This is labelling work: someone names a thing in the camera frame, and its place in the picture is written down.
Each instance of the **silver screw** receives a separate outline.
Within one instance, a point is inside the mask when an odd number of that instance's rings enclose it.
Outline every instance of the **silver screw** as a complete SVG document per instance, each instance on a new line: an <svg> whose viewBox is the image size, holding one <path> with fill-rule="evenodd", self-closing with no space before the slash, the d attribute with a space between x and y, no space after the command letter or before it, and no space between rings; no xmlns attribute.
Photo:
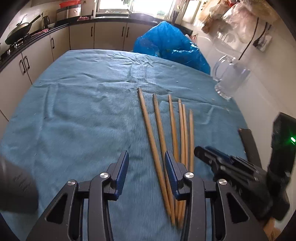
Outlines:
<svg viewBox="0 0 296 241"><path fill-rule="evenodd" d="M102 172L102 173L100 174L100 177L101 177L101 178L107 178L108 176L109 176L109 174L106 173L106 172Z"/></svg>
<svg viewBox="0 0 296 241"><path fill-rule="evenodd" d="M67 182L67 185L68 185L68 186L73 186L75 183L76 183L75 180L69 180L69 181Z"/></svg>
<svg viewBox="0 0 296 241"><path fill-rule="evenodd" d="M192 172L186 172L185 173L185 177L187 177L187 178L193 178L194 177L194 174Z"/></svg>
<svg viewBox="0 0 296 241"><path fill-rule="evenodd" d="M225 179L219 179L219 184L225 186L227 184L227 181Z"/></svg>

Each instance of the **black cable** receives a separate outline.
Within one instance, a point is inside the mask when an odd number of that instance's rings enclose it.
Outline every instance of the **black cable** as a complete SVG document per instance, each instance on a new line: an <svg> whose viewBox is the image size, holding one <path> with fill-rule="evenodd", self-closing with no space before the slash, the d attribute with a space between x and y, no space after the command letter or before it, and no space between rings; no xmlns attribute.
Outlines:
<svg viewBox="0 0 296 241"><path fill-rule="evenodd" d="M266 27L267 27L267 22L265 23L265 28L264 28L264 30L263 30L263 33L260 35L259 38L257 38L257 39L253 42L253 46L255 46L255 47L258 46L259 40L261 39L261 37L262 37L263 34L265 33Z"/></svg>
<svg viewBox="0 0 296 241"><path fill-rule="evenodd" d="M239 57L239 60L242 58L242 56L243 56L243 54L246 52L248 46L249 46L249 45L251 44L251 42L253 41L253 38L254 38L255 33L256 33L256 30L257 30L258 21L259 21L259 18L257 18L257 23L256 23L256 27L255 27L255 30L254 30L253 37L252 37L251 41L248 43L248 45L246 46L246 48L244 49L244 51L242 52L241 56Z"/></svg>

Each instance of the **clear glass pitcher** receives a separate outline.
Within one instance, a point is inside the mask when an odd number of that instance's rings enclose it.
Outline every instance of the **clear glass pitcher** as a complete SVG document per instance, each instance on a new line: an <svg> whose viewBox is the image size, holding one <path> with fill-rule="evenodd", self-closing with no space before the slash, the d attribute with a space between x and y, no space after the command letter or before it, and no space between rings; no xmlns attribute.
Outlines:
<svg viewBox="0 0 296 241"><path fill-rule="evenodd" d="M222 68L224 65L224 72L221 77L217 77L218 68ZM235 91L241 86L245 79L247 79L250 70L247 69L244 64L236 60L236 58L231 58L224 55L220 58L213 70L212 77L218 83L215 85L215 90L224 99L230 100L234 95Z"/></svg>

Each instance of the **frying pan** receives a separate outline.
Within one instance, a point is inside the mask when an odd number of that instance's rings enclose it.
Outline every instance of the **frying pan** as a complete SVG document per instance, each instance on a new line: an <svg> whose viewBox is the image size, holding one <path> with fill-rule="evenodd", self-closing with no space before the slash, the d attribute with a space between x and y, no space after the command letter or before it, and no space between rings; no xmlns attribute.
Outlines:
<svg viewBox="0 0 296 241"><path fill-rule="evenodd" d="M34 23L41 16L43 16L43 13L38 15L36 18L34 18L30 23L22 23L24 19L23 17L22 21L17 24L17 27L9 33L9 35L5 40L5 43L8 45L11 45L11 44L14 44L16 41L18 41L19 39L23 38L30 31L30 28L32 27L32 23Z"/></svg>

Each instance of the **white cabinet door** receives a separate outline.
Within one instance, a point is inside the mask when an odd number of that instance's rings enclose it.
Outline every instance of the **white cabinet door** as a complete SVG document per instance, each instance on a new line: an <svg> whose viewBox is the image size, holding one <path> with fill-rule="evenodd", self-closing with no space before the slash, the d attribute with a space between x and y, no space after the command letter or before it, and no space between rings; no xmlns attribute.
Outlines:
<svg viewBox="0 0 296 241"><path fill-rule="evenodd" d="M50 34L52 55L54 60L70 50L69 27L62 28Z"/></svg>
<svg viewBox="0 0 296 241"><path fill-rule="evenodd" d="M3 134L4 134L7 124L8 124L8 120L5 118L5 116L0 111L0 140L3 137Z"/></svg>
<svg viewBox="0 0 296 241"><path fill-rule="evenodd" d="M32 85L23 64L19 54L0 73L0 110L8 120Z"/></svg>
<svg viewBox="0 0 296 241"><path fill-rule="evenodd" d="M143 34L145 34L149 29L151 29L153 26L151 25L145 25L145 24L139 24L139 23L128 23L127 24L127 30L126 30L126 37L124 39L124 51L131 51L133 50L133 45L136 41L136 39Z"/></svg>
<svg viewBox="0 0 296 241"><path fill-rule="evenodd" d="M81 23L70 26L70 48L94 49L94 23Z"/></svg>
<svg viewBox="0 0 296 241"><path fill-rule="evenodd" d="M22 52L24 63L32 83L54 61L49 35L38 40Z"/></svg>
<svg viewBox="0 0 296 241"><path fill-rule="evenodd" d="M94 48L123 50L125 34L125 22L96 22Z"/></svg>

